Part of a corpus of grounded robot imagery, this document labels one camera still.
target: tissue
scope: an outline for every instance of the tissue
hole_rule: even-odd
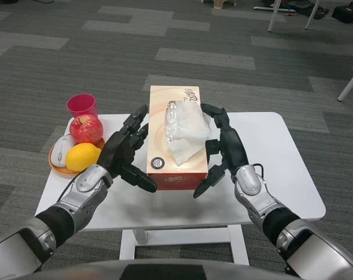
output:
[[[205,146],[211,134],[210,117],[190,101],[170,101],[165,115],[166,140],[179,166]]]

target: red apple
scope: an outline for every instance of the red apple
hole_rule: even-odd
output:
[[[102,138],[102,123],[93,115],[80,115],[70,125],[70,134],[76,143],[96,144]]]

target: orange plate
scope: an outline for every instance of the orange plate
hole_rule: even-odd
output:
[[[105,141],[104,141],[104,139],[101,138],[101,140],[95,146],[102,150],[102,148],[104,148],[104,145],[105,145]],[[54,166],[52,164],[52,161],[50,160],[50,157],[52,155],[53,148],[54,148],[54,145],[50,149],[49,156],[48,156],[48,161],[49,161],[50,167],[52,167],[52,169],[54,171],[56,171],[57,173],[59,173],[61,175],[65,175],[65,176],[75,176],[75,175],[77,175],[79,173],[77,171],[73,171],[73,170],[67,169],[66,167],[57,167],[57,166]]]

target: black cable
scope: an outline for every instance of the black cable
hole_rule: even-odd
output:
[[[256,163],[256,164],[253,164],[253,166],[260,166],[260,168],[262,169],[262,179],[264,179],[264,168],[263,168],[263,165],[261,165],[260,163]]]
[[[34,2],[39,2],[39,3],[42,3],[42,4],[52,4],[54,2],[54,0],[51,0],[50,2],[43,2],[43,1],[40,1],[40,0],[32,0]]]
[[[60,197],[57,199],[57,202],[59,202],[59,201],[62,199],[62,197],[64,196],[64,194],[65,194],[65,192],[67,191],[67,189],[71,186],[72,182],[74,182],[75,179],[76,179],[80,174],[82,174],[85,170],[80,171],[80,172],[67,184],[67,186],[65,187],[64,191],[62,192],[62,194],[60,195]]]

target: gray carpet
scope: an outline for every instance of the gray carpet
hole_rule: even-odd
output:
[[[339,0],[321,2],[333,8]],[[254,11],[259,0],[213,10],[198,0],[20,0],[0,5],[0,232],[34,215],[47,153],[70,118],[72,95],[96,96],[100,113],[148,103],[150,85],[201,87],[228,111],[280,113],[327,215],[315,222],[353,253],[353,24]],[[250,264],[283,271],[275,248],[243,226]],[[79,233],[45,270],[118,259],[121,232]],[[228,244],[143,247],[138,258],[232,261]]]

